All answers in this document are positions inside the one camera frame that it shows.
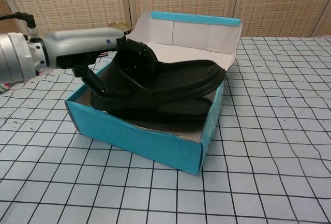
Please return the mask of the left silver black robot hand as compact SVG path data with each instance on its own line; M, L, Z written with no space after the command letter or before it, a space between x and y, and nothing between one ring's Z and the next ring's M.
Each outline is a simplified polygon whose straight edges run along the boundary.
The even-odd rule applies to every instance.
M71 69L81 80L100 96L117 95L107 88L89 68L97 57L108 51L118 51L126 43L126 36L113 27L53 31L42 37L45 58L50 68Z

